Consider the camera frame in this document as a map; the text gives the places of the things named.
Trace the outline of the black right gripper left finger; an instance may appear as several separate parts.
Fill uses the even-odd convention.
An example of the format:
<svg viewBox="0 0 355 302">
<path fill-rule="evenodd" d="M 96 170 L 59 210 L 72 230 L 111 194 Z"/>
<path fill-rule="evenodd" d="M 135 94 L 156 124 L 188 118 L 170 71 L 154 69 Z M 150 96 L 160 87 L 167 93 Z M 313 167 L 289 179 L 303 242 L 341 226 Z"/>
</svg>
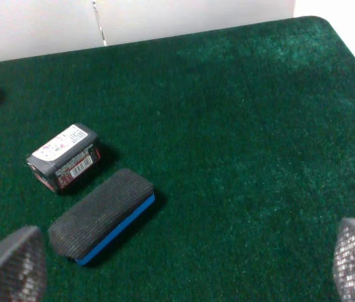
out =
<svg viewBox="0 0 355 302">
<path fill-rule="evenodd" d="M 0 301 L 43 301 L 45 245 L 37 226 L 24 226 L 0 241 Z"/>
</svg>

